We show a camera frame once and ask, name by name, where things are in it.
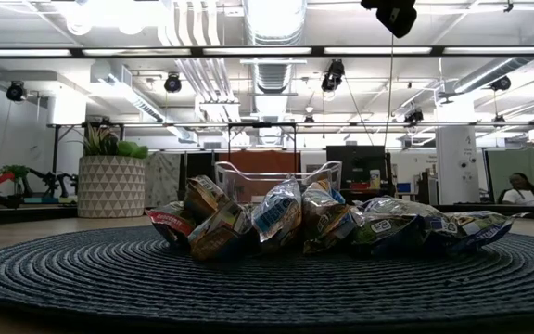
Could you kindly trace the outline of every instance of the white patterned planter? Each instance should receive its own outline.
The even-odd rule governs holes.
[[[82,157],[79,182],[80,217],[122,218],[144,214],[146,166],[143,159]]]

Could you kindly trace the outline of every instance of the ceiling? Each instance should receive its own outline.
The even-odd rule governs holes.
[[[534,0],[513,1],[515,10],[504,13],[505,0],[428,0],[417,1],[419,12],[409,35],[392,39],[391,34],[375,18],[374,12],[360,7],[358,1],[309,0],[305,19],[305,45],[524,45],[534,34]],[[126,35],[116,27],[94,27],[83,36],[67,31],[64,16],[54,14],[58,6],[46,1],[0,1],[0,47],[117,47],[161,46],[156,28],[145,27],[136,35]],[[151,15],[159,11],[157,1],[137,3],[134,16]],[[241,1],[218,1],[218,33],[225,45],[245,45],[244,18]],[[34,9],[44,14],[37,15]],[[356,121],[356,109],[371,121],[385,121],[390,111],[439,80],[459,79],[493,61],[493,58],[343,58],[346,80],[336,91],[332,101],[323,101],[320,81],[330,58],[307,58],[297,65],[291,85],[287,110],[300,119],[305,108],[311,106],[315,120],[328,122]],[[113,60],[133,72],[134,85],[157,105],[179,121],[192,121],[195,92],[184,81],[178,94],[167,94],[163,88],[169,71],[178,71],[173,59]],[[86,91],[90,83],[90,59],[0,59],[0,71],[56,71]],[[253,111],[252,80],[248,66],[239,59],[227,58],[226,69],[235,96],[239,99],[241,115]],[[477,118],[489,121],[496,110],[526,105],[534,100],[534,61],[509,74],[513,82],[510,90],[498,92],[494,103],[493,92],[474,93]],[[91,101],[88,113],[105,113],[119,118],[136,115],[137,109],[128,104]],[[433,118],[434,102],[422,105],[427,117]],[[525,114],[534,114],[534,109]]]

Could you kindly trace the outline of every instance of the person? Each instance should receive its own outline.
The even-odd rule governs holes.
[[[503,204],[534,206],[534,185],[528,181],[523,173],[510,175],[512,189],[503,196]]]

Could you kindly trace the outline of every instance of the wooden table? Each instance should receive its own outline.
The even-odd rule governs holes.
[[[0,248],[10,246],[19,242],[44,238],[62,233],[76,232],[98,228],[125,227],[148,225],[147,217],[134,219],[114,219],[114,220],[91,220],[91,219],[59,219],[54,221],[40,221],[28,223],[16,223],[0,225]],[[520,220],[515,223],[513,232],[534,236],[534,221]],[[500,331],[496,328],[487,332]],[[509,329],[508,333],[529,332],[523,328],[515,330]],[[0,333],[2,334],[41,334],[41,333],[83,333],[83,330],[74,331],[55,325],[46,325],[34,318],[28,319],[21,315],[14,315],[8,311],[0,309]]]

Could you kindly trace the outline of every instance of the gray woven mat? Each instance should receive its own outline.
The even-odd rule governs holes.
[[[372,328],[534,315],[534,238],[471,256],[364,260],[290,253],[196,263],[153,227],[0,250],[0,303],[96,321],[194,328]]]

